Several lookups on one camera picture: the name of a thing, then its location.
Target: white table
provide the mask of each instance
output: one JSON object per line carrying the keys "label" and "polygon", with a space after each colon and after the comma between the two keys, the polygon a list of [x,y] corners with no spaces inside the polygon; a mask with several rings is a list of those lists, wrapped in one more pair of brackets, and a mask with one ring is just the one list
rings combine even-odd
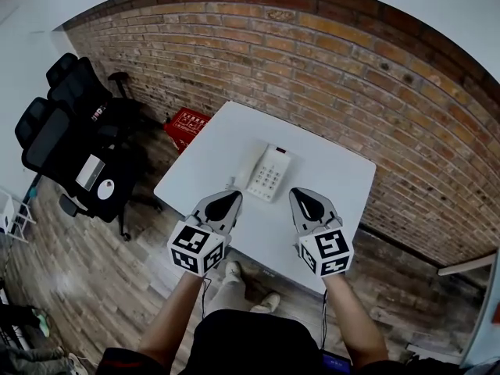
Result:
{"label": "white table", "polygon": [[244,193],[231,247],[273,272],[323,293],[323,282],[293,247],[296,229],[288,192],[300,187],[328,197],[344,220],[345,239],[351,241],[375,174],[371,161],[283,120],[228,102],[172,165],[156,186],[155,195],[179,213],[190,214],[202,198],[224,190],[255,139],[284,148],[296,159],[272,204]]}

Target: black office chair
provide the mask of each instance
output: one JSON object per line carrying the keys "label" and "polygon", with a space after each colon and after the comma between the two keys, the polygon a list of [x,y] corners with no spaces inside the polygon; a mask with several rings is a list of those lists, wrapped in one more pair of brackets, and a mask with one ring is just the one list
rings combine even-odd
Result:
{"label": "black office chair", "polygon": [[117,82],[124,98],[114,98],[101,84],[87,57],[77,59],[67,53],[47,72],[51,86],[47,99],[66,103],[89,134],[103,126],[115,127],[116,137],[125,141],[141,126],[157,127],[155,121],[140,113],[142,104],[125,95],[122,81],[128,75],[114,73],[109,78]]}
{"label": "black office chair", "polygon": [[[16,126],[16,137],[23,148],[23,165],[60,184],[71,197],[87,208],[80,209],[63,195],[61,208],[71,216],[84,214],[97,216],[109,223],[117,216],[120,236],[125,241],[130,235],[123,229],[123,215],[128,201],[150,205],[157,210],[162,206],[145,196],[132,196],[135,184],[145,171],[147,155],[137,146],[115,145],[111,148],[96,148],[86,129],[67,107],[36,98],[27,108]],[[82,186],[77,178],[94,155],[104,163],[90,184]],[[112,181],[114,189],[108,198],[99,198],[98,189]]]}

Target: wooden floor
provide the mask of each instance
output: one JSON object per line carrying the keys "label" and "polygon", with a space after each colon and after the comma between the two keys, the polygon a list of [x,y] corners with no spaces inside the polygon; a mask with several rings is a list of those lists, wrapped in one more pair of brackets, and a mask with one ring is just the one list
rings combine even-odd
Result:
{"label": "wooden floor", "polygon": [[[139,138],[148,149],[156,172],[137,189],[149,191],[177,157],[161,131]],[[51,317],[52,336],[44,344],[63,344],[98,362],[106,347],[135,348],[180,276],[166,253],[166,240],[180,218],[172,209],[130,203],[126,224],[133,241],[124,243],[117,223],[65,215],[58,206],[60,187],[42,179],[31,202],[37,226],[31,243],[15,243],[6,276],[14,303],[35,305]],[[5,257],[5,246],[0,256]],[[437,277],[436,269],[409,254],[358,232],[355,262],[348,272],[355,291],[387,338],[392,359],[403,360],[413,343],[460,352],[473,329],[482,294],[454,277]],[[322,300],[259,265],[240,260],[248,279],[248,298],[258,301],[269,290],[282,296],[278,316],[305,324],[320,341]],[[213,270],[207,301],[220,286],[224,265]],[[201,319],[201,295],[177,355],[174,373],[184,368],[193,331]],[[327,313],[326,348],[346,354],[331,310]],[[42,341],[35,338],[35,344]]]}

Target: telephone handset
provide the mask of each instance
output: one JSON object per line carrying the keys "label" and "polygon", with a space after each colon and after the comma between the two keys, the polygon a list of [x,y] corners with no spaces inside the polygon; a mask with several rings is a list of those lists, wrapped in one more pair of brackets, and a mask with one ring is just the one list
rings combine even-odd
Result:
{"label": "telephone handset", "polygon": [[282,148],[255,141],[243,159],[234,186],[272,202],[290,164],[290,155]]}

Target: chair backrest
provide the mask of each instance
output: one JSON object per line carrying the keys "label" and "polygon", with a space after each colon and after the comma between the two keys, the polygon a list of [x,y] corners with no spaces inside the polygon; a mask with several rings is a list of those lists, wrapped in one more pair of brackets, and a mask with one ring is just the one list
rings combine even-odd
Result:
{"label": "chair backrest", "polygon": [[54,102],[65,102],[81,119],[91,121],[100,105],[111,99],[112,93],[102,86],[87,57],[74,63],[47,97]]}
{"label": "chair backrest", "polygon": [[[34,123],[32,111],[39,110],[40,105],[44,106],[44,115]],[[23,130],[20,132],[23,165],[53,179],[68,194],[75,195],[78,190],[75,180],[90,151],[71,111],[36,98],[17,124],[16,135],[18,129]]]}
{"label": "chair backrest", "polygon": [[78,61],[78,57],[74,54],[66,53],[57,62],[51,66],[45,76],[51,88],[57,86],[63,80],[70,68]]}

